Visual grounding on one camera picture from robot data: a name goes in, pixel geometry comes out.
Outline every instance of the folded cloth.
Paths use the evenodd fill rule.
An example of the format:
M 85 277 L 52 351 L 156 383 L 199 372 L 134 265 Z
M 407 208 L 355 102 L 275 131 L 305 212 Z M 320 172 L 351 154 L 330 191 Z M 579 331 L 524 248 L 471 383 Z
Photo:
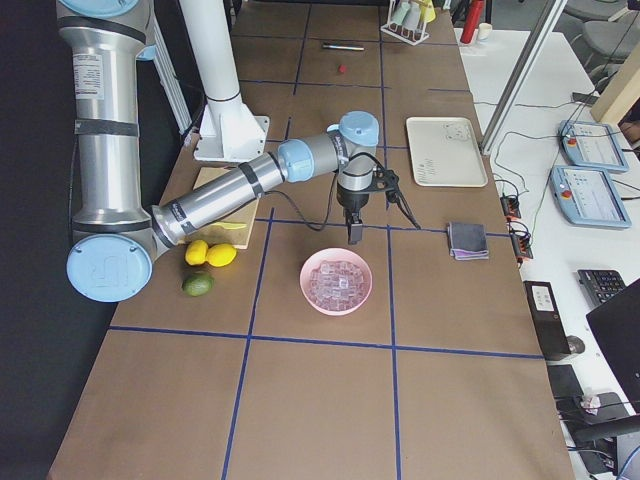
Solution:
M 484 225 L 450 222 L 447 224 L 449 254 L 456 260 L 488 259 L 489 248 Z

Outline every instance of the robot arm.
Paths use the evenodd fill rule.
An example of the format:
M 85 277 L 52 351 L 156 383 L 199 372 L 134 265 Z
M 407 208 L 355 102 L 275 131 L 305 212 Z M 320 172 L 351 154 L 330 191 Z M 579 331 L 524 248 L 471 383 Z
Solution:
M 354 223 L 361 226 L 360 208 L 368 199 L 363 191 L 372 184 L 375 163 L 368 156 L 349 159 L 362 152 L 373 154 L 377 142 L 375 117 L 350 112 L 326 134 L 286 141 L 275 154 L 265 153 L 162 207 L 153 207 L 160 251 L 285 181 L 301 182 L 335 171 L 347 225 L 350 230 Z M 350 243 L 360 239 L 361 235 L 350 236 Z
M 390 199 L 397 187 L 397 177 L 376 168 L 372 156 L 377 120 L 351 112 L 327 133 L 284 142 L 149 215 L 140 199 L 135 63 L 153 43 L 153 2 L 58 0 L 57 11 L 60 34 L 73 50 L 82 179 L 67 275 L 83 295 L 114 302 L 137 294 L 162 253 L 285 181 L 337 171 L 352 244 L 362 237 L 360 209 L 368 195 L 387 191 Z

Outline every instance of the small red object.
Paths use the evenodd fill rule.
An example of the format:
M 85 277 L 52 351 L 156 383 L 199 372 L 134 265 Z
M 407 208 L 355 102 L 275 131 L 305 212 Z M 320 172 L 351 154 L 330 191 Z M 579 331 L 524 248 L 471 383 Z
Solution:
M 469 13 L 467 13 L 467 21 L 464 23 L 462 36 L 460 37 L 462 43 L 471 43 L 473 33 L 476 31 L 476 27 L 480 22 L 480 14 L 483 9 L 484 0 L 473 0 L 473 3 L 469 7 Z

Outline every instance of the white cup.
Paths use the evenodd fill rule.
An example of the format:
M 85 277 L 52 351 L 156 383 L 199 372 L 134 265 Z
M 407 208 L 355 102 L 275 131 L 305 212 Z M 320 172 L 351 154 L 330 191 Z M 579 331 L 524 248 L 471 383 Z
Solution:
M 489 35 L 491 35 L 492 30 L 493 27 L 490 23 L 481 23 L 478 25 L 478 36 L 476 37 L 476 40 L 479 42 L 486 40 L 489 38 Z

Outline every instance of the green lime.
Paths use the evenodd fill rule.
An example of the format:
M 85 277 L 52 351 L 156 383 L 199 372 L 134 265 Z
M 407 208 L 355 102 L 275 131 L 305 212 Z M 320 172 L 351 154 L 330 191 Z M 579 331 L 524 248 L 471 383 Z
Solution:
M 213 277 L 207 272 L 194 272 L 182 282 L 182 291 L 191 297 L 204 295 L 213 287 Z

